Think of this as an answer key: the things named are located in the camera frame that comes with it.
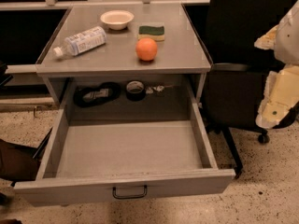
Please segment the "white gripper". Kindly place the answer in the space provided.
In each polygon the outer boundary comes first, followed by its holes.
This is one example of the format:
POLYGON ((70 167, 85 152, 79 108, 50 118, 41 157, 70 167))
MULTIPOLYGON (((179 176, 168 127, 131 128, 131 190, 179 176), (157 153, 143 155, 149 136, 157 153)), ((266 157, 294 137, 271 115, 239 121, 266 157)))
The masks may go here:
POLYGON ((299 102, 299 0, 278 26, 274 26, 254 42, 254 47, 274 49, 276 59, 288 63, 278 73, 269 73, 264 98, 258 108, 256 124, 261 128, 271 129, 279 125, 299 102))

